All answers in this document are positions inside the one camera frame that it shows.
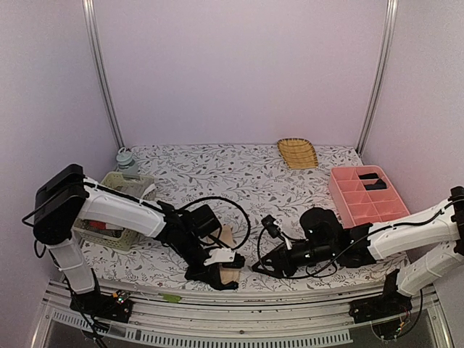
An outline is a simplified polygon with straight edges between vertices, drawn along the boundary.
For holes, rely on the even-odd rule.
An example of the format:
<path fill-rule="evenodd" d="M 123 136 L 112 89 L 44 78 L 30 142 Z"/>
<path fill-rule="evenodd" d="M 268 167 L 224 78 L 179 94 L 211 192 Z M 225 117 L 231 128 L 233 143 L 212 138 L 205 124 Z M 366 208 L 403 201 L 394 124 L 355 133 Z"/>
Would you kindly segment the beige garment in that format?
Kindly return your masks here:
<path fill-rule="evenodd" d="M 211 236 L 208 237 L 209 241 L 213 243 L 212 246 L 206 248 L 207 256 L 208 251 L 214 248 L 229 248 L 236 251 L 236 243 L 233 241 L 232 228 L 229 225 L 221 225 Z M 236 289 L 240 278 L 239 269 L 224 268 L 223 264 L 213 264 L 218 266 L 220 271 L 220 278 L 225 286 L 225 289 Z"/>

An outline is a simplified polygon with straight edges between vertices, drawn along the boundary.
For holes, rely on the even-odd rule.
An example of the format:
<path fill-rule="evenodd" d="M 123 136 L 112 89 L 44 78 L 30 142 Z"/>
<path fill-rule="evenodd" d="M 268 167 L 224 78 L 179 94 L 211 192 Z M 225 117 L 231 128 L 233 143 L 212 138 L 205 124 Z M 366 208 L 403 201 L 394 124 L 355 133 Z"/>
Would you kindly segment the navy underwear with cream waistband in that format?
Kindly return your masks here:
<path fill-rule="evenodd" d="M 366 183 L 364 187 L 366 191 L 378 191 L 388 188 L 386 182 L 382 179 L 378 179 L 374 183 Z"/>

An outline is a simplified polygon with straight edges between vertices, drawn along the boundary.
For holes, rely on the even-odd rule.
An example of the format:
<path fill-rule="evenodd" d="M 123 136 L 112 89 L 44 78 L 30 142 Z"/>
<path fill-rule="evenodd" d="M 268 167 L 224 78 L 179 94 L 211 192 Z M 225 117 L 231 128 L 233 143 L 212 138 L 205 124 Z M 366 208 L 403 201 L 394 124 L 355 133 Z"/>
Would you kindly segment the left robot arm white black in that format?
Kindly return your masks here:
<path fill-rule="evenodd" d="M 33 235 L 54 256 L 80 303 L 100 315 L 108 301 L 95 289 L 96 278 L 73 236 L 77 219 L 109 223 L 161 241 L 187 263 L 187 279 L 225 290 L 218 265 L 205 265 L 210 256 L 195 234 L 202 218 L 212 230 L 219 227 L 207 207 L 192 215 L 163 202 L 150 204 L 87 178 L 80 165 L 71 164 L 37 190 Z"/>

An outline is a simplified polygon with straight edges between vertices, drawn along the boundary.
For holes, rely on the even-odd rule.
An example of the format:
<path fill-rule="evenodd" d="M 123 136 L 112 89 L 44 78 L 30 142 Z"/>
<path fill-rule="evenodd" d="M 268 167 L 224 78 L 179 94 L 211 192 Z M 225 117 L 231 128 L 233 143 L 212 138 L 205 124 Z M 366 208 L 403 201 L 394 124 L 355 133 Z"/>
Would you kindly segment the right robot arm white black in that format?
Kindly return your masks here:
<path fill-rule="evenodd" d="M 314 207 L 300 218 L 305 238 L 286 237 L 268 215 L 263 231 L 281 243 L 259 254 L 252 270 L 277 279 L 291 279 L 300 267 L 325 261 L 345 268 L 360 268 L 393 254 L 433 244 L 419 260 L 388 274 L 375 310 L 390 316 L 424 286 L 463 264 L 463 187 L 451 189 L 449 198 L 422 212 L 382 223 L 344 228 L 331 210 Z"/>

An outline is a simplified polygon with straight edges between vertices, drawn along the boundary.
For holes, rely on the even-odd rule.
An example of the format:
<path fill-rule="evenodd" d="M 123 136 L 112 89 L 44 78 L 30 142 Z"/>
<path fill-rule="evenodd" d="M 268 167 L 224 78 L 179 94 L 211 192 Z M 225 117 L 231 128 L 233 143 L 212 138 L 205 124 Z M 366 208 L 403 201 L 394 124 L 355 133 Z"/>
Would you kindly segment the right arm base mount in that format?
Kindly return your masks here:
<path fill-rule="evenodd" d="M 411 297 L 393 291 L 388 294 L 384 293 L 351 301 L 349 303 L 349 315 L 355 323 L 364 323 L 393 315 L 405 314 L 411 311 L 412 308 Z"/>

